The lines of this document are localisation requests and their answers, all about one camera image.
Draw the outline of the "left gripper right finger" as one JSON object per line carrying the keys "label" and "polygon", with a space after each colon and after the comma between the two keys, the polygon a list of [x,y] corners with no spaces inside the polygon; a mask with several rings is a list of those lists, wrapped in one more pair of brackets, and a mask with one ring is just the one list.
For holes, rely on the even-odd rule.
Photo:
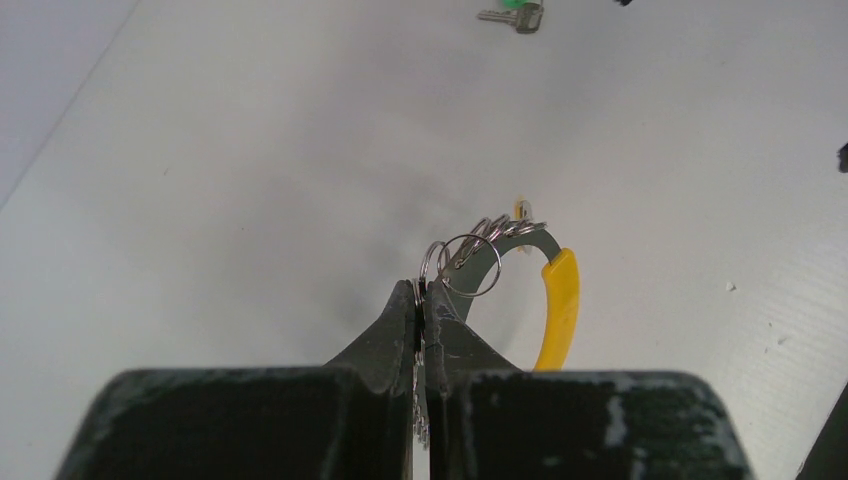
{"label": "left gripper right finger", "polygon": [[431,284],[425,392],[434,479],[748,479],[724,404],[676,371],[516,368]]}

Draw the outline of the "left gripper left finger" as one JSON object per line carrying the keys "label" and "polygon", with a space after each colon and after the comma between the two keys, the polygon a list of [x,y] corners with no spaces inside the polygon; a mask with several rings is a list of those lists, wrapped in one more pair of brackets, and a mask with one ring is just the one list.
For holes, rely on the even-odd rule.
{"label": "left gripper left finger", "polygon": [[60,479],[407,479],[415,288],[320,366],[128,370],[98,393]]}

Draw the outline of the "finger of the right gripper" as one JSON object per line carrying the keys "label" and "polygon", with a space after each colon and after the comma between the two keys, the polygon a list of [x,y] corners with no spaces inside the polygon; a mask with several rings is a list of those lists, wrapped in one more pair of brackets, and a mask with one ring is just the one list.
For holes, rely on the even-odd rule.
{"label": "finger of the right gripper", "polygon": [[848,172],[848,144],[843,145],[837,152],[838,156],[838,171],[840,173]]}

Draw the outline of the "key with green tag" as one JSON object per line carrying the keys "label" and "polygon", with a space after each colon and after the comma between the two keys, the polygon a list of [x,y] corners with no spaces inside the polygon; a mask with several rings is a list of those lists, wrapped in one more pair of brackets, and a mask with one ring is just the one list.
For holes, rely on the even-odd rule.
{"label": "key with green tag", "polygon": [[481,21],[508,25],[518,34],[534,34],[545,13],[543,1],[510,1],[507,10],[481,10],[476,18]]}

